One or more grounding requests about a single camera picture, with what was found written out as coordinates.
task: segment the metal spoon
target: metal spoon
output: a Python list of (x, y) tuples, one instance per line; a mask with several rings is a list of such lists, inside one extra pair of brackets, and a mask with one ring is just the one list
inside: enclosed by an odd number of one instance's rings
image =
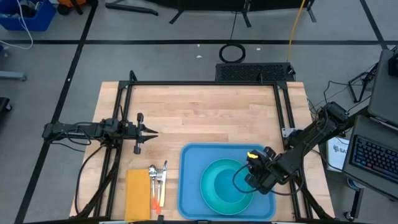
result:
[(149, 166), (149, 177), (152, 178), (152, 209), (156, 209), (156, 196), (155, 196), (155, 178), (157, 177), (157, 170), (155, 165)]

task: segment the teal bowl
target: teal bowl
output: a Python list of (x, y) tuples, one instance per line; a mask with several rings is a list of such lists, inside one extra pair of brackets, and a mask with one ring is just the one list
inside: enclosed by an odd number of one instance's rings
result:
[[(206, 204), (216, 213), (235, 215), (245, 210), (253, 199), (253, 193), (242, 193), (232, 184), (233, 175), (243, 165), (233, 159), (220, 159), (211, 163), (203, 172), (200, 191)], [(235, 178), (235, 184), (244, 191), (252, 188), (244, 181), (249, 173), (243, 169)]]

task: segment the keyboard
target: keyboard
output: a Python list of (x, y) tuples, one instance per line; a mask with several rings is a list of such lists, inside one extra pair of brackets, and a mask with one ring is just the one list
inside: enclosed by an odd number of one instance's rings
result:
[(398, 183), (398, 150), (362, 136), (355, 136), (350, 163)]

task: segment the black cable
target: black cable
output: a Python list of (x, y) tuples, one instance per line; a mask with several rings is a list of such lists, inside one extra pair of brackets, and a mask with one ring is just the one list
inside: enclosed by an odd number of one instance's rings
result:
[(346, 83), (339, 83), (339, 82), (334, 82), (334, 81), (329, 80), (329, 82), (328, 82), (328, 87), (326, 88), (325, 91), (323, 91), (323, 96), (325, 97), (325, 102), (326, 102), (326, 103), (328, 103), (328, 99), (326, 98), (326, 91), (328, 91), (328, 89), (329, 89), (331, 83), (334, 83), (334, 84), (337, 84), (337, 85), (344, 85), (344, 86), (349, 87), (349, 85), (346, 84)]
[(234, 24), (232, 25), (231, 37), (229, 38), (229, 40), (232, 40), (232, 36), (234, 35), (235, 22), (236, 22), (236, 16), (237, 16), (237, 15), (238, 15), (238, 13), (235, 13)]
[(60, 142), (56, 142), (56, 143), (49, 143), (49, 144), (59, 144), (59, 145), (61, 145), (61, 146), (68, 147), (69, 149), (71, 149), (71, 150), (74, 150), (74, 151), (78, 151), (78, 152), (85, 152), (85, 151), (82, 151), (82, 150), (79, 150), (79, 149), (74, 149), (74, 148), (72, 148), (72, 147), (70, 147), (70, 146), (68, 146), (68, 145), (66, 145), (66, 144), (64, 144), (64, 143), (60, 143)]
[(312, 109), (315, 109), (315, 107), (314, 107), (314, 105), (313, 105), (313, 103), (311, 102), (311, 100), (310, 99), (308, 99), (308, 97), (307, 97), (307, 100), (308, 100), (308, 102), (311, 104), (311, 108), (310, 108), (310, 111), (311, 111), (311, 113), (316, 113), (316, 111), (315, 112), (312, 112)]
[[(78, 126), (79, 124), (92, 124), (92, 123), (91, 123), (91, 122), (77, 122), (77, 123), (73, 124), (73, 125), (70, 126), (70, 128), (66, 131), (67, 139), (68, 139), (70, 142), (75, 143), (75, 144), (78, 144), (78, 145), (81, 145), (81, 146), (89, 146), (89, 145), (91, 145), (91, 139), (88, 137), (87, 133), (86, 133), (84, 130), (82, 130), (82, 129), (79, 128), (79, 126)], [(81, 142), (76, 142), (76, 141), (72, 140), (72, 139), (69, 137), (69, 132), (70, 132), (70, 131), (77, 131), (77, 132), (81, 131), (81, 133), (83, 133), (84, 136), (86, 137), (88, 143), (81, 143)]]
[(361, 101), (361, 102), (355, 104), (353, 107), (351, 107), (350, 109), (348, 109), (347, 112), (349, 112), (350, 110), (354, 109), (356, 106), (360, 105), (361, 103), (363, 103), (364, 101), (366, 101), (366, 100), (369, 99), (370, 97), (371, 97), (371, 95), (368, 96), (368, 97), (366, 97), (363, 101)]
[[(376, 64), (377, 64), (377, 63), (374, 63), (372, 66), (370, 66), (368, 69), (366, 69), (365, 72), (361, 73), (360, 76), (367, 75), (367, 71), (368, 71), (369, 69), (372, 69)], [(353, 84), (351, 84), (351, 85), (354, 85), (355, 83), (357, 83), (357, 82), (359, 82), (359, 81), (362, 81), (362, 79), (360, 78), (360, 79), (356, 80), (356, 81), (355, 81)], [(337, 94), (343, 92), (344, 90), (346, 90), (346, 89), (349, 87), (348, 84), (344, 84), (344, 85), (346, 85), (346, 87), (345, 87), (344, 89), (342, 89), (341, 91), (335, 93), (334, 95), (332, 95), (331, 97), (329, 97), (329, 98), (327, 98), (327, 99), (329, 100), (330, 98), (332, 98), (332, 97), (336, 96)], [(321, 102), (317, 103), (313, 108), (315, 109), (315, 107), (317, 107), (319, 104), (321, 104), (321, 103), (324, 102), (324, 101), (325, 101), (325, 100), (322, 100)]]
[(349, 144), (347, 144), (347, 143), (345, 143), (345, 142), (343, 142), (342, 140), (340, 140), (340, 138), (338, 138), (338, 137), (336, 137), (337, 138), (337, 140), (339, 140), (339, 142), (341, 142), (342, 144), (344, 144), (344, 145), (346, 145), (346, 146), (348, 146)]
[[(234, 35), (235, 22), (236, 22), (236, 16), (237, 15), (238, 15), (238, 13), (235, 13), (234, 24), (232, 26), (231, 37), (229, 38), (229, 40), (232, 40), (232, 36)], [(239, 59), (235, 60), (235, 61), (226, 60), (224, 58), (224, 56), (223, 56), (223, 52), (224, 52), (224, 49), (229, 47), (229, 46), (237, 47), (237, 48), (241, 49), (242, 50), (242, 56)], [(220, 49), (220, 51), (218, 52), (218, 56), (219, 56), (220, 60), (223, 61), (224, 63), (241, 63), (246, 58), (246, 49), (241, 44), (226, 44)]]
[[(303, 174), (304, 174), (303, 165), (302, 165), (302, 168), (301, 168), (301, 169), (302, 169), (302, 170), (300, 170), (299, 172), (300, 172), (300, 175), (303, 177)], [(270, 192), (272, 192), (272, 193), (274, 193), (274, 194), (277, 194), (277, 195), (280, 195), (280, 196), (292, 196), (292, 195), (297, 194), (299, 191), (301, 191), (301, 189), (304, 187), (304, 182), (305, 182), (305, 180), (304, 180), (304, 178), (303, 178), (302, 181), (301, 181), (300, 186), (298, 187), (298, 189), (295, 190), (295, 191), (293, 191), (293, 192), (291, 192), (291, 193), (281, 193), (281, 192), (276, 192), (276, 191), (274, 191), (274, 190), (270, 190)]]
[(238, 171), (236, 171), (235, 174), (234, 174), (234, 176), (232, 177), (232, 184), (234, 185), (234, 187), (236, 188), (236, 190), (238, 190), (239, 192), (244, 193), (244, 194), (253, 193), (253, 192), (256, 192), (256, 191), (259, 190), (259, 189), (253, 189), (253, 190), (248, 190), (248, 191), (246, 191), (246, 190), (241, 190), (241, 189), (235, 184), (235, 178), (236, 178), (237, 174), (238, 174), (239, 172), (241, 172), (244, 168), (248, 167), (248, 166), (249, 166), (249, 164), (246, 164), (246, 165), (242, 166), (241, 168), (239, 168)]
[(89, 155), (87, 157), (87, 159), (84, 161), (83, 165), (81, 165), (80, 170), (79, 170), (79, 174), (77, 176), (77, 182), (76, 182), (76, 194), (75, 194), (75, 211), (76, 214), (79, 214), (79, 209), (78, 209), (78, 205), (77, 205), (77, 198), (78, 198), (78, 194), (79, 194), (79, 184), (80, 184), (80, 176), (81, 176), (81, 172), (83, 171), (83, 168), (85, 167), (86, 163), (97, 153), (99, 152), (104, 146), (100, 146), (97, 150), (95, 150), (91, 155)]

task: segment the yellow cable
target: yellow cable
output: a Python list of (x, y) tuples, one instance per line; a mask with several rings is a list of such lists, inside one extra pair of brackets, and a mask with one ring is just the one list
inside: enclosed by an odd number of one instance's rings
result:
[(298, 10), (298, 14), (297, 14), (296, 20), (294, 21), (294, 24), (293, 24), (292, 33), (290, 34), (289, 51), (287, 52), (287, 60), (286, 60), (287, 62), (290, 61), (290, 51), (292, 49), (292, 41), (293, 41), (294, 31), (296, 30), (297, 21), (299, 21), (299, 17), (300, 17), (301, 11), (303, 10), (304, 3), (305, 3), (305, 0), (303, 0), (301, 2), (301, 6), (300, 6), (300, 9)]

